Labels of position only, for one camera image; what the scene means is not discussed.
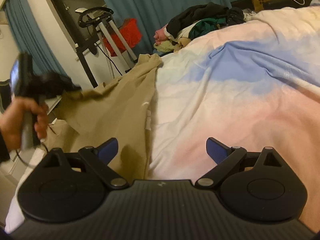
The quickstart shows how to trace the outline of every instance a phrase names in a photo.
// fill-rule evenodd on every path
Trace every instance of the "pink towel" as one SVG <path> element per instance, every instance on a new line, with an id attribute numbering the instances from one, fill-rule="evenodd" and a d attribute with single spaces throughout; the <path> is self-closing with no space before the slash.
<path id="1" fill-rule="evenodd" d="M 153 36 L 156 39 L 156 44 L 159 45 L 162 41 L 167 41 L 167 36 L 164 35 L 164 28 L 167 27 L 167 24 L 161 28 L 160 30 L 156 31 L 155 36 Z"/>

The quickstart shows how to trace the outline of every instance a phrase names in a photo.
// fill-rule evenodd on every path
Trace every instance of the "hand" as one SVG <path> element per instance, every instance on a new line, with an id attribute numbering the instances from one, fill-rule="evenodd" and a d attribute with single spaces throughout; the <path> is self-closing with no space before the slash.
<path id="1" fill-rule="evenodd" d="M 48 106 L 46 104 L 39 106 L 30 98 L 16 97 L 0 118 L 0 131 L 9 152 L 21 146 L 22 121 L 26 111 L 37 115 L 35 131 L 38 138 L 47 136 Z"/>

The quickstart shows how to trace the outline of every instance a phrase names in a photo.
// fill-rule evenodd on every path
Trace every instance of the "green clothing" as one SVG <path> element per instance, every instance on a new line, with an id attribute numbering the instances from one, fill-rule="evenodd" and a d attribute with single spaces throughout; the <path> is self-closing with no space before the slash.
<path id="1" fill-rule="evenodd" d="M 217 24 L 226 24 L 226 19 L 207 18 L 198 22 L 190 31 L 189 39 L 194 40 L 200 36 L 206 35 L 209 32 L 217 30 Z"/>
<path id="2" fill-rule="evenodd" d="M 161 44 L 157 45 L 154 44 L 153 47 L 159 52 L 170 52 L 174 50 L 174 46 L 172 45 L 171 41 L 163 41 Z"/>

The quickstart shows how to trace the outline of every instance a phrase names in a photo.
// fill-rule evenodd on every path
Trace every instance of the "ribbed surface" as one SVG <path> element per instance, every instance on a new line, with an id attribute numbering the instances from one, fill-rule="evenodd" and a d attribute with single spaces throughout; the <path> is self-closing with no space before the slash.
<path id="1" fill-rule="evenodd" d="M 226 211 L 213 192 L 197 190 L 189 181 L 136 181 L 129 189 L 113 191 L 82 220 L 62 225 L 28 220 L 12 234 L 23 240 L 310 240 L 312 236 L 294 220 L 278 225 L 241 220 Z"/>
<path id="2" fill-rule="evenodd" d="M 100 40 L 100 43 L 101 43 L 101 45 L 102 45 L 102 50 L 103 50 L 103 52 L 104 52 L 106 55 L 109 55 L 109 52 L 108 52 L 106 46 L 104 45 L 103 36 L 102 36 L 101 32 L 97 32 L 97 35 L 98 35 L 99 40 Z M 112 68 L 112 65 L 111 65 L 111 61 L 110 61 L 110 59 L 107 58 L 107 57 L 106 57 L 106 59 L 107 59 L 107 62 L 108 62 L 108 67 L 109 67 L 109 70 L 110 70 L 111 78 L 114 79 L 114 78 L 115 78 L 115 74 L 113 73 L 113 68 Z"/>

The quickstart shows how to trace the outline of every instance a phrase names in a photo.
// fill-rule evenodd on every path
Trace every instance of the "phone screen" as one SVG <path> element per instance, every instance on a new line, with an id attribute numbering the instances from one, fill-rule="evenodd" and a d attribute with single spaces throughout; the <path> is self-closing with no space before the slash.
<path id="1" fill-rule="evenodd" d="M 10 87 L 11 92 L 14 94 L 19 82 L 19 60 L 16 60 L 13 64 L 11 73 L 10 73 Z"/>

